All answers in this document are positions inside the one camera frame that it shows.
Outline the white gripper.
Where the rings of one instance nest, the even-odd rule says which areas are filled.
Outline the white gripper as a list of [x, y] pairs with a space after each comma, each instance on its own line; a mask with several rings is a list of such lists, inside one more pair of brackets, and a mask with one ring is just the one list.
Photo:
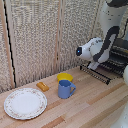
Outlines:
[[100, 63], [98, 62], [90, 62], [87, 66], [89, 69], [96, 70]]

